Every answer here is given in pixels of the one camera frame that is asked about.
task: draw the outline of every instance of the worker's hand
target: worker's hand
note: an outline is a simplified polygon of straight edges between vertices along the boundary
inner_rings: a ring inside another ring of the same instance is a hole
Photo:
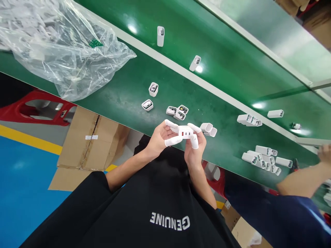
[[[205,136],[203,135],[203,132],[201,129],[191,123],[187,124],[190,128],[193,129],[194,134],[197,135],[198,138],[198,149],[193,149],[191,140],[186,140],[186,146],[185,146],[185,153],[184,153],[184,159],[189,167],[201,167],[201,160],[202,160],[202,154],[204,152],[204,149],[206,147],[207,141]]]
[[[321,160],[321,164],[331,168],[331,145],[321,146],[318,150],[318,157]]]
[[[167,147],[181,142],[183,139],[170,128],[178,128],[178,125],[169,120],[164,120],[154,129],[154,133],[146,147],[147,152],[153,157],[158,157]]]

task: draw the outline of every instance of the white plastic part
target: white plastic part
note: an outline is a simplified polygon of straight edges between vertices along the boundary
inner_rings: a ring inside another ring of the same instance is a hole
[[[327,179],[327,180],[325,180],[325,181],[323,182],[323,184],[325,184],[325,185],[331,187],[331,179]]]
[[[209,133],[204,132],[203,134],[205,136],[215,137],[216,133],[217,133],[217,129],[213,127]]]
[[[257,156],[259,161],[262,161],[263,158],[262,158],[262,154],[261,153],[258,153],[258,152],[254,152],[254,151],[247,151],[248,154],[252,154],[254,156]]]
[[[267,163],[264,160],[261,160],[261,161],[257,161],[255,166],[261,169],[266,169]]]
[[[186,114],[177,111],[177,113],[173,116],[176,120],[183,121],[186,117]]]
[[[268,112],[268,118],[281,118],[284,116],[283,110],[272,110]]]
[[[182,137],[174,136],[170,139],[166,139],[164,141],[164,144],[165,144],[165,146],[172,146],[172,145],[175,145],[175,144],[178,144],[178,143],[182,142],[182,140],[183,140]]]
[[[201,128],[197,127],[196,125],[192,124],[192,123],[188,123],[187,124],[190,128],[193,129],[193,131],[195,131],[196,133],[200,133],[201,132]]]
[[[276,165],[271,165],[271,170],[270,170],[270,172],[271,173],[275,173],[276,172],[276,170],[277,170],[277,166]]]
[[[150,99],[144,101],[141,106],[145,111],[150,111],[154,107],[153,102]]]
[[[169,106],[167,110],[165,111],[167,115],[175,115],[177,113],[177,108]]]
[[[164,122],[165,122],[165,124],[166,124],[167,126],[170,127],[170,129],[171,129],[171,128],[178,129],[178,127],[179,127],[176,123],[173,123],[173,122],[171,122],[171,121],[168,120],[168,119],[165,119]]]
[[[178,136],[182,137],[183,139],[190,139],[193,137],[193,129],[189,126],[179,126]]]
[[[282,172],[282,169],[279,168],[279,167],[277,167],[275,174],[276,174],[277,176],[279,176],[281,172]]]
[[[191,137],[191,145],[193,149],[199,148],[198,136],[196,134],[193,134],[193,137]]]
[[[279,164],[279,165],[282,165],[282,166],[286,166],[286,167],[292,168],[293,161],[292,160],[285,159],[285,158],[277,157],[276,158],[276,164]]]
[[[256,165],[257,161],[259,160],[257,156],[248,153],[243,153],[241,159],[251,163],[252,165]]]
[[[237,118],[237,122],[242,123],[242,124],[250,124],[252,121],[252,117],[249,114],[245,114],[245,115],[239,115]]]
[[[278,154],[278,151],[276,151],[276,150],[274,150],[274,149],[271,149],[271,155],[272,156],[277,156],[277,154]]]
[[[194,60],[192,61],[191,65],[190,65],[190,71],[195,71],[195,69],[198,67],[200,62],[201,62],[201,57],[196,55],[194,57]]]
[[[164,44],[164,27],[162,27],[162,26],[158,26],[157,44],[159,47],[163,47],[163,44]]]
[[[265,146],[256,146],[255,151],[267,156],[271,155],[271,148]]]
[[[262,126],[262,125],[263,125],[263,123],[261,120],[256,120],[255,126]]]
[[[202,123],[200,128],[203,132],[210,133],[210,131],[213,128],[213,124],[211,124],[211,123]]]
[[[255,125],[255,123],[256,123],[256,118],[252,116],[251,124]]]
[[[331,194],[330,193],[326,193],[323,196],[323,199],[325,200],[325,202],[331,207]]]
[[[149,86],[148,88],[148,92],[150,94],[150,96],[152,97],[156,97],[156,94],[159,91],[159,85],[157,83],[151,83],[151,86]]]
[[[187,113],[189,112],[189,108],[188,107],[185,107],[184,105],[180,105],[177,108],[177,111],[178,112],[182,112],[183,114],[187,115]]]
[[[292,124],[292,129],[298,130],[300,128],[301,128],[301,124],[299,124],[299,123],[293,123]]]
[[[255,124],[252,124],[252,123],[247,123],[247,124],[245,124],[246,126],[262,126],[262,121],[260,121],[260,120],[256,120],[255,121]]]
[[[262,157],[263,157],[263,160],[267,161],[268,163],[275,164],[275,158],[274,157],[263,155],[263,154],[262,154]]]
[[[271,164],[270,163],[267,163],[267,166],[265,168],[266,171],[270,171],[271,170]]]

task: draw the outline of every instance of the red plastic stool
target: red plastic stool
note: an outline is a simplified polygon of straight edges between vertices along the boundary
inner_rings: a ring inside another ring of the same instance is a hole
[[[31,115],[39,115],[39,111],[35,107],[26,105],[27,102],[33,100],[46,100],[62,103],[63,105],[52,120],[39,120],[30,117]],[[0,120],[10,122],[67,126],[69,125],[69,122],[65,121],[64,118],[66,117],[69,110],[74,106],[77,105],[67,102],[45,91],[35,89],[17,102],[12,103],[6,107],[0,108]]]
[[[206,168],[208,162],[207,161],[203,161],[202,162],[202,167],[203,169]],[[224,196],[224,187],[225,187],[225,170],[223,168],[220,168],[220,179],[218,181],[214,180],[209,180],[207,178],[207,182],[209,184],[210,187],[213,188],[213,190],[215,190],[220,196],[222,196],[223,198],[225,198],[227,200],[227,198]]]

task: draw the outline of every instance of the plastic bag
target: plastic bag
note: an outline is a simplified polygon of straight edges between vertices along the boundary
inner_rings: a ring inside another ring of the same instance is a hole
[[[0,40],[68,101],[106,85],[136,54],[71,0],[0,0]]]

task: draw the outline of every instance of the label sticker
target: label sticker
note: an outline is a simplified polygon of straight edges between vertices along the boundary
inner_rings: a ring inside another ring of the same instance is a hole
[[[86,140],[97,140],[98,139],[98,135],[85,135],[85,139]]]
[[[225,207],[226,207],[227,209],[229,209],[229,208],[231,207],[231,204],[230,204],[229,201],[226,201],[224,205],[225,205]]]

